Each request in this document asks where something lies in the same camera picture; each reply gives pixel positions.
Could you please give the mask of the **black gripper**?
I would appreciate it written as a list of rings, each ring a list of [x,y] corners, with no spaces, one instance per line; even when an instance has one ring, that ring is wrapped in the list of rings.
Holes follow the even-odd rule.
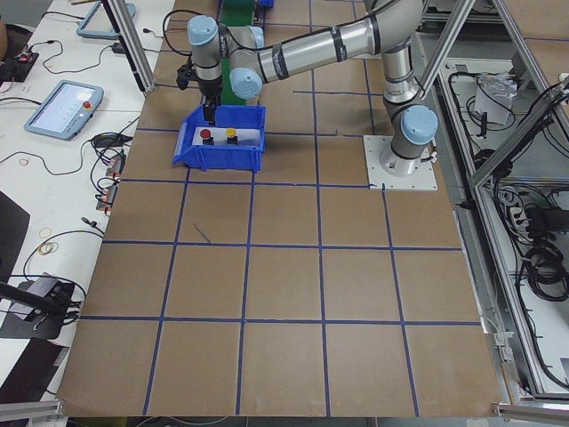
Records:
[[[215,125],[217,106],[221,105],[221,79],[201,80],[200,91],[204,96],[204,121]]]

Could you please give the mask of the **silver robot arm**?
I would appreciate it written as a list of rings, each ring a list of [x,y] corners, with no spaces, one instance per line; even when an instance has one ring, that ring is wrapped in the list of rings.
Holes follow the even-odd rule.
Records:
[[[383,62],[383,103],[394,128],[390,144],[379,160],[389,174],[405,178],[415,173],[426,146],[438,127],[436,114],[419,99],[411,36],[422,16],[414,0],[368,1],[365,16],[351,22],[264,46],[261,32],[252,27],[228,27],[198,14],[187,25],[190,53],[178,70],[177,85],[197,83],[204,96],[204,119],[214,123],[221,104],[221,62],[229,62],[232,92],[242,100],[257,97],[263,85],[369,54]]]

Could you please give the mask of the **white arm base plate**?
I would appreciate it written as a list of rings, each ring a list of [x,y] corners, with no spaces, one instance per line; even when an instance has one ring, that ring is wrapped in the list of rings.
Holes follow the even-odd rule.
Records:
[[[370,189],[394,191],[436,191],[437,181],[429,150],[414,160],[397,157],[391,151],[392,136],[365,135],[365,161]]]

